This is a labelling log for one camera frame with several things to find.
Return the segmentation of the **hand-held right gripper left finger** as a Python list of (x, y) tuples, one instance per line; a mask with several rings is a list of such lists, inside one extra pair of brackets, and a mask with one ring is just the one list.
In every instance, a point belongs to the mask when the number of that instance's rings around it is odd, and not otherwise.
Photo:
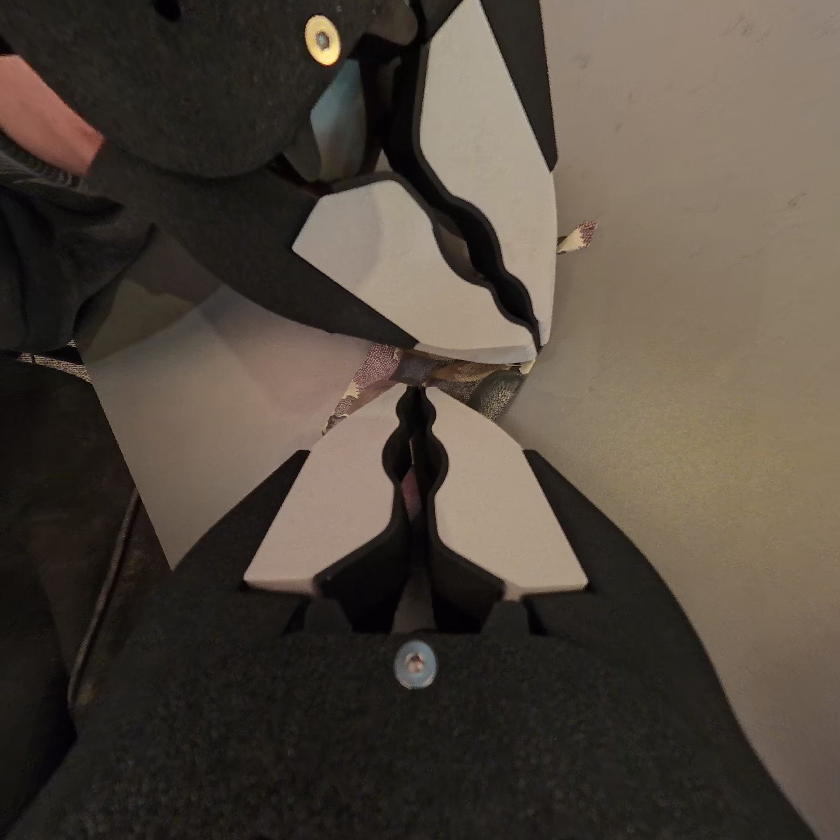
[(252, 590), (333, 600), (357, 632), (391, 632), (411, 573), (403, 493), (417, 389), (395, 385), (309, 451), (250, 562)]

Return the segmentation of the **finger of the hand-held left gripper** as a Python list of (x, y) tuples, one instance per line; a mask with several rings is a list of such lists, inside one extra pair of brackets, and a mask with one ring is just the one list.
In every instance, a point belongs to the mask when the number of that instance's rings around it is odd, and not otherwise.
[(502, 306), (450, 234), (401, 175), (380, 171), (316, 202), (293, 251), (427, 354), (483, 364), (534, 361), (530, 327)]
[(418, 36), (395, 71), (385, 150), (456, 226), (500, 311), (549, 339), (558, 160), (537, 1), (411, 2)]

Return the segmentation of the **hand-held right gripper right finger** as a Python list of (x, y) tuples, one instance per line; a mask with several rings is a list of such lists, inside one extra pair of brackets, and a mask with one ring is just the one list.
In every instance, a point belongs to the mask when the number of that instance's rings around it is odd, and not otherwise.
[(425, 443), (433, 592), (483, 625), (503, 602), (582, 592), (589, 581), (520, 444), (431, 387)]

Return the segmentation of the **bird patterned origami paper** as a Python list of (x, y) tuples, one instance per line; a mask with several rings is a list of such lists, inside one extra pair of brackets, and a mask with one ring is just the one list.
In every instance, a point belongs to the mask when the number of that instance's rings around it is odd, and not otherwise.
[(434, 386), (497, 423), (520, 393), (533, 366), (533, 360), (520, 363), (480, 363), (375, 343), (368, 350), (322, 432), (327, 434), (346, 417), (398, 384)]

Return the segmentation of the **person's left hand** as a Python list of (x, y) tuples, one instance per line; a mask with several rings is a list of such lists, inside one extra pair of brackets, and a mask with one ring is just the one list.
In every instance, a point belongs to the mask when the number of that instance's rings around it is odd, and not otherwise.
[(72, 175), (89, 172), (103, 137), (19, 56), (1, 57), (1, 128), (27, 152)]

